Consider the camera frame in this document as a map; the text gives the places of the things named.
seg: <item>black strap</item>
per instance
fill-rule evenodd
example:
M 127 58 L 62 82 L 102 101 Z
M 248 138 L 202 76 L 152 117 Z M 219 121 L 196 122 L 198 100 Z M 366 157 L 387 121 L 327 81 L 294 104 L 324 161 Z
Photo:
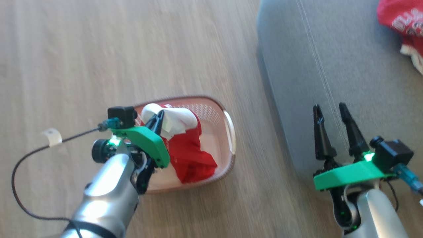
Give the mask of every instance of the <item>black strap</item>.
M 90 231 L 102 238 L 117 238 L 117 236 L 115 236 L 115 234 L 113 234 L 111 231 L 99 225 L 84 222 L 84 221 L 72 221 L 72 222 L 74 222 L 79 227 L 80 230 Z M 71 223 L 68 223 L 68 225 L 65 228 L 65 231 L 74 230 L 74 229 L 75 229 L 75 226 Z

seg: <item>black cable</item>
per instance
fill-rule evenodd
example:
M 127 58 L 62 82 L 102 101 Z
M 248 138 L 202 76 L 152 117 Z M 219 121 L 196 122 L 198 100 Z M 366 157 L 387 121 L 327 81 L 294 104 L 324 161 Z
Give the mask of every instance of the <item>black cable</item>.
M 398 198 L 397 198 L 397 196 L 396 196 L 395 189 L 394 189 L 394 187 L 392 186 L 392 184 L 391 184 L 390 180 L 386 179 L 386 183 L 387 183 L 387 184 L 389 185 L 389 187 L 391 188 L 392 195 L 394 195 L 394 199 L 395 199 L 395 212 L 396 212 L 396 211 L 398 211 L 398 208 L 399 208 L 399 202 L 398 202 Z
M 82 133 L 79 133 L 79 134 L 76 134 L 76 135 L 74 135 L 74 136 L 71 136 L 71 137 L 69 137 L 69 138 L 66 138 L 66 139 L 64 139 L 64 140 L 62 140 L 62 143 L 65 143 L 65 142 L 68 142 L 68 141 L 70 141 L 70 140 L 73 140 L 73 139 L 75 139 L 75 138 L 78 138 L 78 137 L 80 137 L 80 136 L 83 136 L 83 135 L 86 135 L 86 134 L 89 134 L 89 133 L 91 133 L 91 132 L 94 132 L 94 131 L 97 131 L 97 130 L 99 130 L 100 129 L 100 127 L 97 127 L 97 128 L 94 128 L 94 129 L 91 129 L 91 130 L 87 130 L 87 131 L 85 131 L 85 132 L 82 132 Z M 26 160 L 28 157 L 30 157 L 31 155 L 33 155 L 33 154 L 35 154 L 35 153 L 38 153 L 38 152 L 40 152 L 40 151 L 43 151 L 43 150 L 45 150 L 45 149 L 48 149 L 48 148 L 50 148 L 50 146 L 49 145 L 46 145 L 46 146 L 43 146 L 43 147 L 40 147 L 40 148 L 38 148 L 38 149 L 36 149 L 36 150 L 33 150 L 33 151 L 31 151 L 31 152 L 29 152 L 28 154 L 26 154 L 24 157 L 22 157 L 22 159 L 20 159 L 17 163 L 16 163 L 16 165 L 15 165 L 15 167 L 13 168 L 13 172 L 12 172 L 12 179 L 11 179 L 11 181 L 12 181 L 12 192 L 13 192 L 13 196 L 15 197 L 15 200 L 16 200 L 16 202 L 18 203 L 18 205 L 21 207 L 21 209 L 25 212 L 25 213 L 27 213 L 28 215 L 30 215 L 31 217 L 33 217 L 33 218 L 36 218 L 36 219 L 38 219 L 38 220 L 45 220 L 45 221 L 68 221 L 69 223 L 71 223 L 74 227 L 75 227 L 75 230 L 76 230 L 76 232 L 77 232 L 77 234 L 78 234 L 78 237 L 79 238 L 82 238 L 82 235 L 81 235 L 81 231 L 80 231 L 80 229 L 79 229 L 79 227 L 71 220 L 71 219 L 69 219 L 69 218 L 66 218 L 66 217 L 45 217 L 45 216 L 38 216 L 38 215 L 35 215 L 35 214 L 33 214 L 31 211 L 29 211 L 23 204 L 22 204 L 22 202 L 21 202 L 21 200 L 19 199 L 19 197 L 18 197 L 18 194 L 17 194 L 17 192 L 16 192 L 16 187 L 15 187 L 15 176 L 16 176 L 16 171 L 18 170 L 18 167 L 19 167 L 19 165 L 24 161 L 24 160 Z

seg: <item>white tape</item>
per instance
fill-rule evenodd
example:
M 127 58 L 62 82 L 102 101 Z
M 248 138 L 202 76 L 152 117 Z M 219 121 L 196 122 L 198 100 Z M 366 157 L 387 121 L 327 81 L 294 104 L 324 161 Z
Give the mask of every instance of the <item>white tape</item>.
M 54 128 L 47 129 L 44 132 L 42 132 L 42 134 L 47 136 L 47 139 L 49 139 L 50 147 L 62 143 L 62 135 L 60 134 L 58 130 Z

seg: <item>robotic arm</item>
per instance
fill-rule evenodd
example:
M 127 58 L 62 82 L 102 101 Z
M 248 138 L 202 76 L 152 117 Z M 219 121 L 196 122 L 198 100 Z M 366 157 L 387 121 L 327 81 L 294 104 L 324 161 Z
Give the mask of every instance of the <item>robotic arm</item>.
M 87 184 L 81 204 L 72 222 L 83 238 L 123 238 L 137 209 L 139 195 L 145 194 L 155 168 L 168 166 L 170 157 L 158 136 L 164 111 L 152 117 L 144 127 L 135 127 L 133 107 L 108 109 L 109 120 L 99 125 L 111 129 L 114 137 L 97 140 L 92 157 L 104 166 Z M 62 238 L 78 238 L 69 223 Z
M 341 118 L 347 130 L 349 154 L 353 164 L 341 165 L 334 159 L 324 127 L 320 106 L 313 108 L 316 159 L 324 161 L 323 169 L 313 174 L 316 190 L 329 191 L 335 219 L 343 228 L 344 238 L 407 238 L 396 211 L 387 196 L 380 191 L 381 180 L 401 178 L 414 191 L 423 191 L 418 178 L 406 165 L 414 155 L 400 140 L 371 140 L 371 152 L 347 106 L 339 104 Z

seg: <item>green led light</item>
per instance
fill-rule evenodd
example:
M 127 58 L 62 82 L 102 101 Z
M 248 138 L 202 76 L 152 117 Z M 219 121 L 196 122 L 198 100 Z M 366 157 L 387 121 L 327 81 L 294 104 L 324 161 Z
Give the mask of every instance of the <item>green led light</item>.
M 120 143 L 121 143 L 121 140 L 116 138 L 116 136 L 112 136 L 112 138 L 110 138 L 109 140 L 109 144 L 111 145 L 119 146 Z
M 371 161 L 373 159 L 374 153 L 368 153 L 364 155 L 366 161 Z

